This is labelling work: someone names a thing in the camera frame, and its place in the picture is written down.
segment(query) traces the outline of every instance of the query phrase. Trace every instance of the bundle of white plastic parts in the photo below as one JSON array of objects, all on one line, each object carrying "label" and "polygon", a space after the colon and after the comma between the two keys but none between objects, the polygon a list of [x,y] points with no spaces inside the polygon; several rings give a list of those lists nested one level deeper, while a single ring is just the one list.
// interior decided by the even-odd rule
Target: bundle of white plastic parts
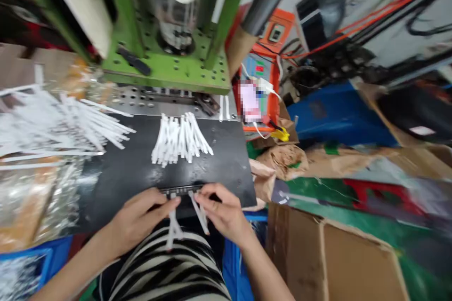
[{"label": "bundle of white plastic parts", "polygon": [[[9,108],[2,98],[11,96]],[[0,162],[12,162],[51,156],[94,156],[105,152],[111,142],[124,149],[126,136],[135,133],[119,120],[101,110],[127,117],[133,115],[107,106],[60,93],[59,99],[39,85],[21,86],[0,91]],[[0,170],[55,166],[58,163],[30,163],[0,166]]]},{"label": "bundle of white plastic parts", "polygon": [[201,153],[213,155],[213,150],[199,129],[193,113],[178,118],[161,115],[157,143],[152,151],[152,163],[163,168],[178,162],[179,156],[192,163]]}]

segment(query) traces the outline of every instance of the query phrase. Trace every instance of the red stool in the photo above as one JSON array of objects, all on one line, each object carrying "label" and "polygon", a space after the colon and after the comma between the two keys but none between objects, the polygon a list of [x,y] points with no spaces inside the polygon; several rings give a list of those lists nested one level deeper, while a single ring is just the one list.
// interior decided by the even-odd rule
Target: red stool
[{"label": "red stool", "polygon": [[386,191],[397,195],[401,199],[402,203],[400,207],[402,207],[405,211],[415,215],[425,216],[424,211],[411,200],[408,190],[403,186],[350,179],[344,179],[343,182],[347,186],[352,187],[358,196],[359,202],[353,203],[355,208],[368,211],[367,190],[372,190],[375,196],[381,199],[385,198],[382,192]]}]

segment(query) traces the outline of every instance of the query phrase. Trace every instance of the brown paper bag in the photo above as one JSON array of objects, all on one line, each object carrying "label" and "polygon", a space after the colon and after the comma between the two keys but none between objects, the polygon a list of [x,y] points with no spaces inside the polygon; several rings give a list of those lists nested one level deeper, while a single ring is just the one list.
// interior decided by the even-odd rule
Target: brown paper bag
[{"label": "brown paper bag", "polygon": [[[257,161],[273,168],[276,177],[284,181],[302,176],[309,168],[305,152],[295,145],[274,146],[258,156]],[[297,163],[298,168],[290,167]]]}]

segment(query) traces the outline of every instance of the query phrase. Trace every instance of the person's right hand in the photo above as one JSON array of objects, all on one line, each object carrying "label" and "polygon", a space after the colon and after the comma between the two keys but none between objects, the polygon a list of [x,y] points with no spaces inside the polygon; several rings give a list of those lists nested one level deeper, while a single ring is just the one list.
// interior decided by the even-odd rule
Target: person's right hand
[{"label": "person's right hand", "polygon": [[[209,199],[214,193],[221,202]],[[204,207],[215,228],[240,249],[255,244],[256,235],[242,212],[239,198],[225,186],[220,183],[208,183],[195,194],[195,200]]]}]

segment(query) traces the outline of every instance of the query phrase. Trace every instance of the white plastic strip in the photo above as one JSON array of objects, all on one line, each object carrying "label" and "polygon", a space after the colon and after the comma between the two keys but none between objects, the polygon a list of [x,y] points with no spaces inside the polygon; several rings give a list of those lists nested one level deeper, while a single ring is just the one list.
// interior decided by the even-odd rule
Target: white plastic strip
[{"label": "white plastic strip", "polygon": [[0,171],[31,169],[31,168],[56,167],[56,166],[59,166],[59,165],[61,165],[63,163],[64,163],[64,161],[47,162],[47,163],[35,163],[35,164],[23,164],[23,165],[11,165],[11,166],[0,166]]}]

